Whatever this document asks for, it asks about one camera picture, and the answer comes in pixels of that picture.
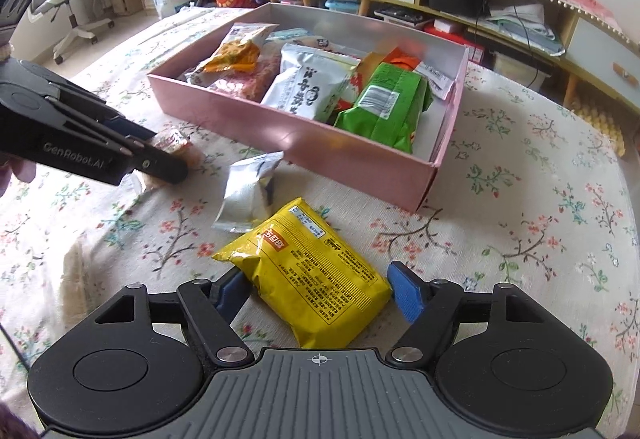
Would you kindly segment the left hand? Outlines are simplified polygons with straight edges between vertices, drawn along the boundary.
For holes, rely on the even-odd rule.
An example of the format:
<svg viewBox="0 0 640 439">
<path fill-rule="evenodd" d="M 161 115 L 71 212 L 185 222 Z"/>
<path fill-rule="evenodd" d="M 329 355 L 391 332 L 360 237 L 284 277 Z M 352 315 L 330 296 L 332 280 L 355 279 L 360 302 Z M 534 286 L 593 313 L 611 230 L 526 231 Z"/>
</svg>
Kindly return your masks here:
<svg viewBox="0 0 640 439">
<path fill-rule="evenodd" d="M 0 196 L 6 193 L 11 180 L 17 179 L 23 183 L 30 183 L 36 177 L 36 164 L 21 157 L 2 154 L 0 157 Z"/>
</svg>

